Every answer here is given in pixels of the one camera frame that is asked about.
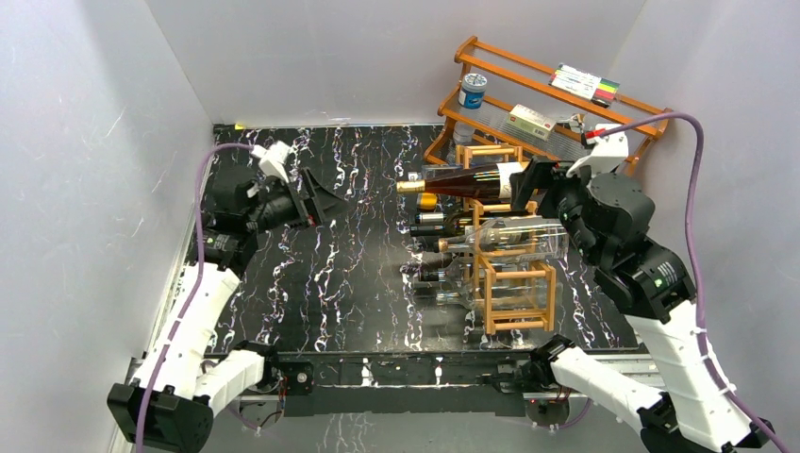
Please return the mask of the dark red wine bottle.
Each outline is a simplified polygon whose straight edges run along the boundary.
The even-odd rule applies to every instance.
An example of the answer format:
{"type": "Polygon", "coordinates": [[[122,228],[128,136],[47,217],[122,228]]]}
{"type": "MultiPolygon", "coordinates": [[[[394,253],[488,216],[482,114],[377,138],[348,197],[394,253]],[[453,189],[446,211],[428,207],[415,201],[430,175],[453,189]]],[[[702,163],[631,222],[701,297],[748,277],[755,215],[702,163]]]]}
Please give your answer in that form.
{"type": "Polygon", "coordinates": [[[396,183],[396,190],[398,193],[434,193],[481,200],[507,200],[511,197],[510,177],[524,169],[520,162],[496,162],[429,179],[399,181],[396,183]]]}

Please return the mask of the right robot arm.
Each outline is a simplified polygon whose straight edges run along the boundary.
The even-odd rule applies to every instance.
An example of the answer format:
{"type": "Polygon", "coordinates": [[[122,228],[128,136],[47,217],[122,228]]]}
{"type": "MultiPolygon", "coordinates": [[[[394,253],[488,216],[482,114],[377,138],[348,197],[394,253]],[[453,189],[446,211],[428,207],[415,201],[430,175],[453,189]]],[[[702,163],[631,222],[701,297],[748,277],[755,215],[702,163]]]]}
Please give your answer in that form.
{"type": "Polygon", "coordinates": [[[543,191],[538,214],[566,229],[663,382],[644,385],[557,335],[531,352],[539,388],[581,392],[636,430],[651,452],[734,452],[773,440],[771,423],[738,407],[730,384],[709,371],[715,358],[702,345],[699,293],[681,258],[648,237],[655,205],[638,181],[589,167],[570,174],[558,162],[535,159],[510,184],[514,207],[543,191]]]}

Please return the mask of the clear glass bottle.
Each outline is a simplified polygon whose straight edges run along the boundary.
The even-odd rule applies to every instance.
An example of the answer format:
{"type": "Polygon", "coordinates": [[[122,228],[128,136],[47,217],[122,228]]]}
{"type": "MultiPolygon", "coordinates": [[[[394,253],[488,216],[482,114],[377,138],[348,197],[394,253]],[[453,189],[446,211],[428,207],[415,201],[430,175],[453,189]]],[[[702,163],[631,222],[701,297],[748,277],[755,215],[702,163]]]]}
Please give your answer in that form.
{"type": "Polygon", "coordinates": [[[436,250],[513,263],[562,259],[569,245],[568,233],[558,221],[513,216],[492,218],[467,234],[438,239],[436,250]]]}

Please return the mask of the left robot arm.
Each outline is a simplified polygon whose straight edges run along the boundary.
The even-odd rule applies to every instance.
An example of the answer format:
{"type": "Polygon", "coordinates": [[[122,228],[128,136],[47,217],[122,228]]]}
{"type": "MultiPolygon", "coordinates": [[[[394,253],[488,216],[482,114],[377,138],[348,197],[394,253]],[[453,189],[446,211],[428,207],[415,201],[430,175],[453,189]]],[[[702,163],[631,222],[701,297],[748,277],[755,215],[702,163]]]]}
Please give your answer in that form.
{"type": "Polygon", "coordinates": [[[166,325],[131,380],[116,383],[108,408],[137,450],[199,452],[213,421],[241,394],[271,393],[290,383],[274,347],[242,341],[212,365],[210,337],[223,307],[240,287],[273,229],[324,225],[346,211],[346,201],[325,188],[309,168],[297,182],[283,176],[222,176],[201,194],[200,229],[186,282],[166,325]]]}

